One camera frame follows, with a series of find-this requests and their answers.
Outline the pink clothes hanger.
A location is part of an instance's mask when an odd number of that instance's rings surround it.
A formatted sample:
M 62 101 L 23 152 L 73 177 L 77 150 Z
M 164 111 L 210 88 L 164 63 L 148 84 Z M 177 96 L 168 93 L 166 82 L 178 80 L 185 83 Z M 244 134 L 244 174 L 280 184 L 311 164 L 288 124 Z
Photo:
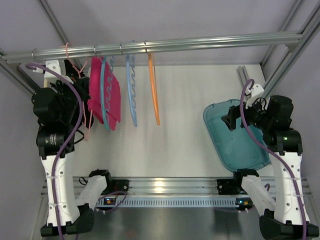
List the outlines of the pink clothes hanger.
M 67 60 L 71 64 L 72 68 L 77 72 L 78 78 L 80 79 L 82 77 L 81 73 L 83 72 L 83 70 L 84 70 L 86 64 L 88 63 L 88 61 L 85 62 L 84 66 L 81 69 L 78 69 L 77 66 L 74 64 L 74 62 L 69 57 L 68 46 L 69 46 L 69 42 L 67 42 L 65 44 L 65 54 L 66 54 Z M 83 117 L 84 117 L 84 140 L 87 142 L 90 139 L 92 113 L 90 113 L 89 121 L 88 121 L 89 127 L 87 127 L 87 116 L 86 116 L 86 113 L 85 113 L 85 102 L 84 101 L 82 102 L 82 110 L 83 110 Z

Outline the pink trousers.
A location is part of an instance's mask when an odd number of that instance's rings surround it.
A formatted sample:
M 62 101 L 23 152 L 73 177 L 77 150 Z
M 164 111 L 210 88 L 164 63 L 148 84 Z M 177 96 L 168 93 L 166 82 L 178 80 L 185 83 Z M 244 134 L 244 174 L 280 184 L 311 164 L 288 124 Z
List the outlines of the pink trousers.
M 116 76 L 111 72 L 108 63 L 103 64 L 104 57 L 91 59 L 89 74 L 88 111 L 103 124 L 103 110 L 101 104 L 101 87 L 103 87 L 103 102 L 108 127 L 114 131 L 121 121 L 121 88 Z

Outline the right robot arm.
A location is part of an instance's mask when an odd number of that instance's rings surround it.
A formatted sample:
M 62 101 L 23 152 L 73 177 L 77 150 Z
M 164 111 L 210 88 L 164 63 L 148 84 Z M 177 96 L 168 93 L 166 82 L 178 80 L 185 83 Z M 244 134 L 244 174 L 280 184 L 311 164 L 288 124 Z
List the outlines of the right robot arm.
M 244 168 L 234 173 L 258 211 L 259 229 L 265 240 L 311 240 L 320 235 L 319 227 L 310 222 L 304 203 L 303 145 L 300 133 L 291 127 L 293 109 L 290 98 L 273 95 L 267 107 L 259 99 L 249 107 L 241 101 L 221 118 L 230 131 L 236 129 L 240 118 L 241 127 L 270 156 L 275 197 L 262 184 L 256 170 Z

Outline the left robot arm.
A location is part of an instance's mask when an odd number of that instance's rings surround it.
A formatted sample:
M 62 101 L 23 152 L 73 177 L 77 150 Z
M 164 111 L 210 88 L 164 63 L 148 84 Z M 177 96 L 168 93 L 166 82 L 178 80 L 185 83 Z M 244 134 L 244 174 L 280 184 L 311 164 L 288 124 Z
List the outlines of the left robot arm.
M 86 116 L 90 99 L 89 78 L 72 77 L 35 92 L 31 98 L 39 125 L 36 145 L 45 171 L 48 216 L 42 237 L 62 237 L 90 232 L 94 210 L 109 185 L 108 170 L 94 170 L 79 196 L 75 196 L 72 167 L 75 135 Z

